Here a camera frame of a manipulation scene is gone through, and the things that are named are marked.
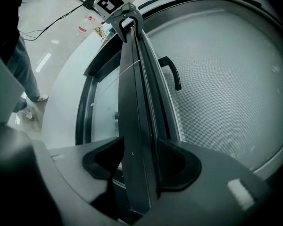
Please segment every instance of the sneaker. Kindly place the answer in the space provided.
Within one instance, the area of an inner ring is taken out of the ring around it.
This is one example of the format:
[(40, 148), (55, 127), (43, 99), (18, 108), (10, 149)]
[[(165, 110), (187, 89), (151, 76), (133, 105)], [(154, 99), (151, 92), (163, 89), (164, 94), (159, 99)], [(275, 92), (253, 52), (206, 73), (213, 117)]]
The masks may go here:
[(41, 94), (37, 102), (46, 102), (48, 101), (48, 95), (46, 94)]
[(27, 119), (29, 119), (30, 121), (32, 121), (34, 119), (34, 116), (33, 116), (33, 113), (32, 111), (27, 107), (25, 107), (23, 110), (22, 110), (23, 114), (25, 115), (25, 117)]

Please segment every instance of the floor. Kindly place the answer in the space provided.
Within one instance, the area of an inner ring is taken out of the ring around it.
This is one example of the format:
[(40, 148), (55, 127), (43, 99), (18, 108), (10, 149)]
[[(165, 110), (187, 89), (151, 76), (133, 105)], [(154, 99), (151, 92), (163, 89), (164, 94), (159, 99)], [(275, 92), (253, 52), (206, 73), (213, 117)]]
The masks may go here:
[[(79, 0), (23, 0), (19, 8), (18, 28), (21, 32), (44, 29), (79, 5)], [(50, 96), (51, 88), (65, 62), (86, 37), (78, 33), (77, 28), (87, 15), (92, 15), (92, 11), (82, 6), (56, 22), (37, 40), (25, 41), (41, 93)], [(40, 31), (36, 31), (27, 35), (36, 37), (39, 33)], [(27, 40), (33, 39), (29, 36), (23, 35)], [(28, 98), (27, 102), (35, 119), (29, 121), (21, 112), (12, 113), (8, 125), (27, 132), (32, 139), (40, 139), (46, 103), (34, 104)]]

